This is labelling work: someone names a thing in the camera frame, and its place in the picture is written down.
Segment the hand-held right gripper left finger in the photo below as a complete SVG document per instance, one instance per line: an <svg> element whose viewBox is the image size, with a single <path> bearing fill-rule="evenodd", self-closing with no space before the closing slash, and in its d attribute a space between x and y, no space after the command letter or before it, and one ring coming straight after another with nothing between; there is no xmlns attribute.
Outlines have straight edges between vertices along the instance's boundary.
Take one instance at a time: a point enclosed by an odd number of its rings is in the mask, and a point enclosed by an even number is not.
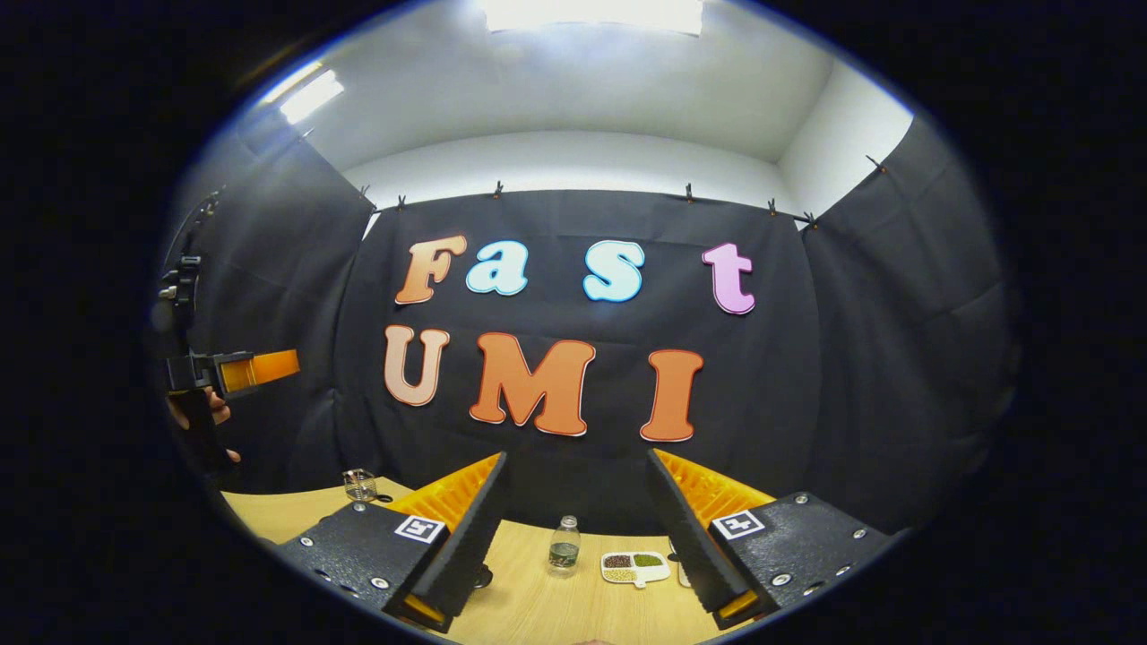
<svg viewBox="0 0 1147 645"><path fill-rule="evenodd" d="M373 608L446 634L481 582L508 505L499 452L385 506L349 503L279 546L303 574Z"/></svg>

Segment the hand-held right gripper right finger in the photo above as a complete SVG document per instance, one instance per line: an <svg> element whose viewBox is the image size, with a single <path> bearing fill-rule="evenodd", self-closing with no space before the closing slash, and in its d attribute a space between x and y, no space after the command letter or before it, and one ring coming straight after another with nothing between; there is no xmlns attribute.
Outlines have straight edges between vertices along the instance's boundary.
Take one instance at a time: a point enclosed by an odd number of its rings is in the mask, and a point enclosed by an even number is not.
<svg viewBox="0 0 1147 645"><path fill-rule="evenodd" d="M814 494L775 498L668 451L647 452L651 510L717 628L811 601L877 561L900 535Z"/></svg>

